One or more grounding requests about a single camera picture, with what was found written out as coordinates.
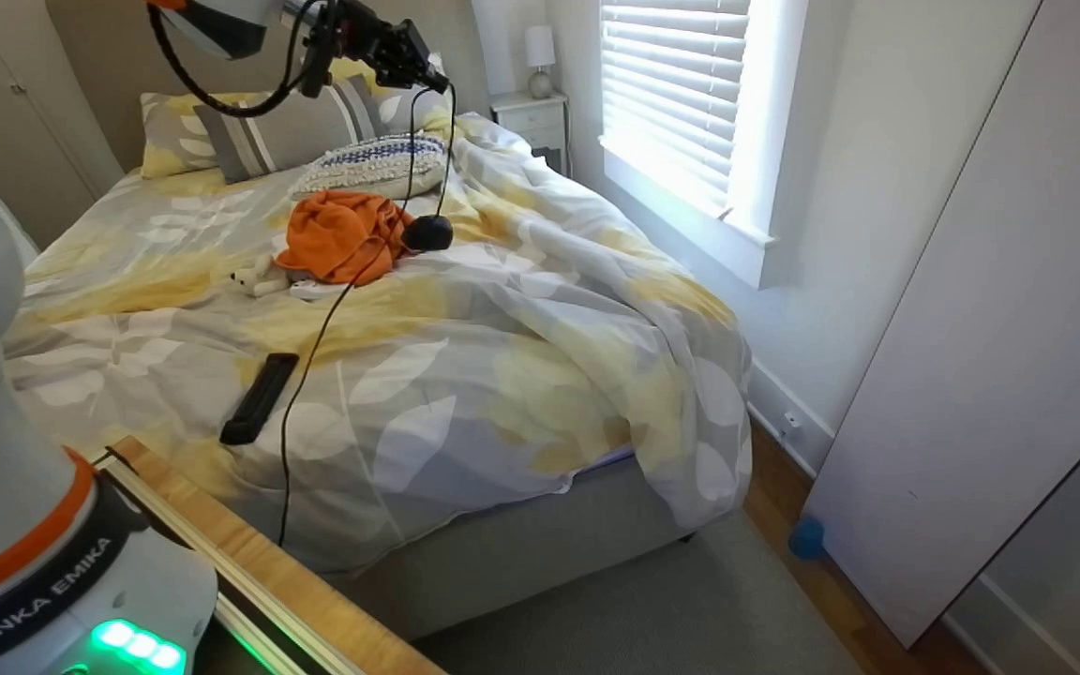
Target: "window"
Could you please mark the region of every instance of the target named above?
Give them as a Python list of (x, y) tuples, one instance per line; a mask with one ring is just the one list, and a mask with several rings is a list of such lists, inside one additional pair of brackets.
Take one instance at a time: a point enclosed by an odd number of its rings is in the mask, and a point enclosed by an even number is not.
[(805, 0), (600, 0), (613, 183), (718, 255), (720, 225), (743, 234), (763, 267), (803, 25)]

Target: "blue object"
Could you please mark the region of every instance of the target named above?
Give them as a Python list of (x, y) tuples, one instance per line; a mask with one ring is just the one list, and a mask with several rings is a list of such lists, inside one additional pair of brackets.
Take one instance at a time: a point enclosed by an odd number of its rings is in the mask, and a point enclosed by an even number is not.
[(800, 519), (786, 540), (793, 555), (803, 564), (826, 560), (826, 525), (809, 513)]

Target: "wooden bed frame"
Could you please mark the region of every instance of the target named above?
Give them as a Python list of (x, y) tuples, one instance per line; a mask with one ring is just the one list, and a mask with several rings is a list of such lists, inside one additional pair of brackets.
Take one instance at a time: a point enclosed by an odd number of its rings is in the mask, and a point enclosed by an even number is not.
[[(488, 104), (469, 0), (383, 0), (373, 7), (383, 20), (413, 15), (429, 45), (441, 53), (464, 109)], [(49, 0), (49, 15), (113, 153), (134, 169), (143, 152), (140, 95), (180, 92), (149, 37), (143, 0)], [(196, 45), (180, 45), (209, 92), (268, 92), (279, 80), (281, 48), (286, 30), (273, 30), (253, 65), (209, 65)], [(636, 465), (621, 457), (579, 478), (569, 497), (461, 519), (366, 573), (318, 573), (388, 628), (434, 634), (684, 535)]]

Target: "white door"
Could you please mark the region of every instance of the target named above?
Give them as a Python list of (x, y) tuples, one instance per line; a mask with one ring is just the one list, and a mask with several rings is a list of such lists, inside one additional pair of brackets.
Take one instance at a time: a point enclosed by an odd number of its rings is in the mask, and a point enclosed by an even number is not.
[(1078, 462), (1080, 0), (1048, 0), (805, 513), (916, 643)]
[(33, 244), (55, 240), (91, 202), (91, 188), (0, 65), (0, 200)]

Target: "remote control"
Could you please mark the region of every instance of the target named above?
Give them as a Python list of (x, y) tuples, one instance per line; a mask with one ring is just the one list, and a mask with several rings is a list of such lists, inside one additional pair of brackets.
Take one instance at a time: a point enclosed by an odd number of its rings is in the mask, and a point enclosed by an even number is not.
[(228, 415), (219, 442), (244, 448), (254, 442), (254, 437), (268, 428), (294, 368), (299, 363), (295, 354), (269, 354), (249, 395), (239, 397), (235, 413)]

